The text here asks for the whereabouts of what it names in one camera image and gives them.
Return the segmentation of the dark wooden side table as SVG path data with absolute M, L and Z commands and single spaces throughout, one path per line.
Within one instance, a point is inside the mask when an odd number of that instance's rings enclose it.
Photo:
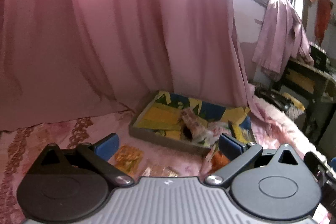
M 326 107 L 326 118 L 323 124 L 318 126 L 317 139 L 313 140 L 313 132 L 307 133 L 308 139 L 318 145 L 335 114 L 335 79 L 326 72 L 291 58 L 280 80 L 271 84 L 272 89 L 278 92 L 283 86 L 308 100 L 306 118 L 302 127 L 304 134 L 317 119 L 319 107 Z

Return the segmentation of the tied purple curtain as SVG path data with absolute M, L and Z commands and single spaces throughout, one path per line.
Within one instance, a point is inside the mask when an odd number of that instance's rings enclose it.
M 297 11 L 288 0 L 269 0 L 252 61 L 278 82 L 291 58 L 314 64 Z

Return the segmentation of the pink patterned snack packet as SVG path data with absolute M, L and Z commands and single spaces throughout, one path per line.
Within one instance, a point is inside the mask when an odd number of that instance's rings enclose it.
M 200 142 L 207 137 L 207 127 L 201 123 L 201 120 L 190 108 L 181 110 L 181 119 L 191 133 L 192 141 Z

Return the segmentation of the yellow snack packet in tray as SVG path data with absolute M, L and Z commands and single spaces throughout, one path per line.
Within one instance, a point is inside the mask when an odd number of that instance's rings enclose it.
M 255 143 L 255 137 L 250 129 L 244 129 L 239 125 L 229 121 L 228 122 L 232 136 L 243 144 Z

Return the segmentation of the large pink curtain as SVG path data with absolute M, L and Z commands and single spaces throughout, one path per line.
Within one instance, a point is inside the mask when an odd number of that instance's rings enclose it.
M 234 0 L 1 0 L 1 129 L 136 109 L 156 90 L 253 107 Z

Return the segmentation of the gold foil snack packet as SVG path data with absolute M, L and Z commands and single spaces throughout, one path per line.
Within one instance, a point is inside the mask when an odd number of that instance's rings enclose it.
M 143 159 L 143 152 L 129 145 L 121 146 L 114 155 L 115 167 L 129 176 L 134 176 Z

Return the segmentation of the clear bag of crackers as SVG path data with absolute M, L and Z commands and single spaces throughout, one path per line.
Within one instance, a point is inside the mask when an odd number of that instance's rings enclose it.
M 169 166 L 148 165 L 142 172 L 143 177 L 178 177 L 179 173 Z

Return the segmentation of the orange sausage snack packet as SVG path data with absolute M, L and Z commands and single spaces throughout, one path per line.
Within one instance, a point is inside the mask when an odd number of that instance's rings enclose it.
M 213 146 L 210 152 L 203 159 L 199 176 L 206 177 L 230 163 L 230 160 L 219 151 L 217 146 Z

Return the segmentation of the grey snack tray box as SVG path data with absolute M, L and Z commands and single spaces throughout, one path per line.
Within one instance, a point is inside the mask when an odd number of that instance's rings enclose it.
M 209 153 L 222 133 L 255 141 L 249 108 L 225 107 L 165 91 L 143 99 L 129 125 L 132 137 L 201 156 Z

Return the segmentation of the black handbag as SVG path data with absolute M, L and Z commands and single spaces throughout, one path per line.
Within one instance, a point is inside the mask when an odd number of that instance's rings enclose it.
M 266 102 L 283 112 L 287 112 L 291 106 L 290 99 L 284 97 L 279 92 L 273 91 L 271 89 L 257 87 L 255 90 L 255 95 L 259 98 L 264 99 Z

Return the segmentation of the black box on table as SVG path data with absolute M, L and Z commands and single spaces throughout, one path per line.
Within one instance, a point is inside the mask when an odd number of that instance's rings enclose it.
M 320 71 L 326 69 L 327 54 L 318 44 L 314 42 L 309 42 L 310 45 L 310 55 L 314 60 L 314 67 Z

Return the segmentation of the orange hanging wall decoration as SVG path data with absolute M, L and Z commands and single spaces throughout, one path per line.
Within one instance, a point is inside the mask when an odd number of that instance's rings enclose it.
M 309 0 L 309 6 L 312 6 L 315 3 L 317 3 L 317 12 L 315 17 L 314 36 L 315 42 L 319 46 L 322 46 L 334 4 L 331 0 Z

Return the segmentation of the pink floral bed sheet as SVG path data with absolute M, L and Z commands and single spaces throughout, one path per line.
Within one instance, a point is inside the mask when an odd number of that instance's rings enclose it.
M 156 92 L 138 112 L 2 135 L 1 223 L 313 223 L 335 173 L 285 119 Z

